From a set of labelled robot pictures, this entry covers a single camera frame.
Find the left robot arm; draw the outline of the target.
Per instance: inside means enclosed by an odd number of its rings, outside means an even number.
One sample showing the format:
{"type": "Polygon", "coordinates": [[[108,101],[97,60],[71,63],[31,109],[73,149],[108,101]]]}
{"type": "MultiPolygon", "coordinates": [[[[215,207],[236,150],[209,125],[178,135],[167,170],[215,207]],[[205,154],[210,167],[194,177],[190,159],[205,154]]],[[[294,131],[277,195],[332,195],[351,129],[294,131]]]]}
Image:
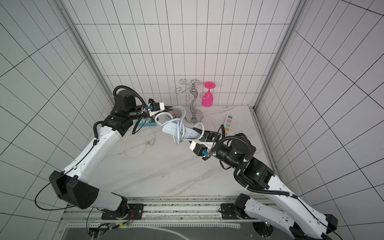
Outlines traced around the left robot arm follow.
{"type": "Polygon", "coordinates": [[[89,185],[91,176],[129,128],[133,128],[135,134],[142,119],[154,119],[160,113],[169,112],[171,107],[153,99],[146,103],[134,89],[123,85],[114,88],[113,98],[115,105],[111,113],[105,120],[94,123],[93,140],[64,170],[54,171],[48,185],[60,200],[79,209],[92,207],[121,215],[128,211],[127,199],[89,185]]]}

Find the grey-blue power strip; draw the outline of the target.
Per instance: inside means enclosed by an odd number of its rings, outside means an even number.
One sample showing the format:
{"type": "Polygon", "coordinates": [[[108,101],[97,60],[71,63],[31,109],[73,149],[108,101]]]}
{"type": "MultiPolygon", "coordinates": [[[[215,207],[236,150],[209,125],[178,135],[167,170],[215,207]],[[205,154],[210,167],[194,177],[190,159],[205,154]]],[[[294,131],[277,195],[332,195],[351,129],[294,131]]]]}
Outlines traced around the grey-blue power strip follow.
{"type": "Polygon", "coordinates": [[[180,126],[175,122],[167,123],[162,127],[162,132],[172,135],[181,140],[191,141],[193,139],[198,139],[201,134],[192,128],[180,126]]]}

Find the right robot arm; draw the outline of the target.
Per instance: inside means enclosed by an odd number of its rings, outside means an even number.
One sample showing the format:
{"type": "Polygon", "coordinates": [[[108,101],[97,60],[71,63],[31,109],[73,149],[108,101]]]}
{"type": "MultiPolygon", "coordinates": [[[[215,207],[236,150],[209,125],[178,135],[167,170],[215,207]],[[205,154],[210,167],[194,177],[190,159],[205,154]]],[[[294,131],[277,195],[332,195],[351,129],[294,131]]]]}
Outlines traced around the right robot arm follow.
{"type": "Polygon", "coordinates": [[[246,191],[261,194],[274,202],[279,209],[261,204],[246,194],[239,194],[233,212],[239,219],[258,219],[281,230],[295,240],[329,240],[335,233],[338,219],[323,214],[294,194],[266,164],[254,157],[254,147],[243,133],[226,136],[220,130],[192,129],[194,139],[190,149],[195,155],[208,160],[215,157],[221,164],[234,169],[234,179],[246,191]]]}

